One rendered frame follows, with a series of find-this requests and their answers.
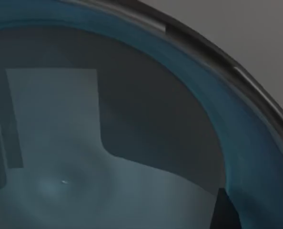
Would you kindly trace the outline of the blue bowl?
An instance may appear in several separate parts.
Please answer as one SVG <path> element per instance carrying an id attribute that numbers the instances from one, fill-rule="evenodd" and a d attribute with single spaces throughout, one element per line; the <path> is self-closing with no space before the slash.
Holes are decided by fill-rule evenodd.
<path id="1" fill-rule="evenodd" d="M 283 229 L 283 110 L 137 0 L 0 0 L 0 229 Z"/>

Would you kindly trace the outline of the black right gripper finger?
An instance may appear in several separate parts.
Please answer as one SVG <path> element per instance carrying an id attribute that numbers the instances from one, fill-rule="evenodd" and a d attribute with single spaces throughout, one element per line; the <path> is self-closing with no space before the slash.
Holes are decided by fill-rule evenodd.
<path id="1" fill-rule="evenodd" d="M 218 190 L 210 229 L 242 229 L 239 214 L 224 188 Z"/>

